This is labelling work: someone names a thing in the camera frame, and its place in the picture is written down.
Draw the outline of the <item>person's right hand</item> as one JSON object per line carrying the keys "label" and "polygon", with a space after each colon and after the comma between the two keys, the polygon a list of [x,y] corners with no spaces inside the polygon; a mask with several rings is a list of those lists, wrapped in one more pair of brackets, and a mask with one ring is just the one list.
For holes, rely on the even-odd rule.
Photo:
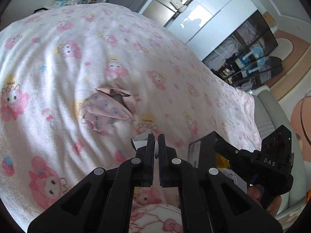
{"label": "person's right hand", "polygon": [[[249,186],[247,189],[247,194],[255,201],[257,204],[261,205],[259,198],[261,197],[261,192],[255,186]],[[282,202],[281,196],[277,196],[268,206],[266,211],[273,217],[277,215]]]}

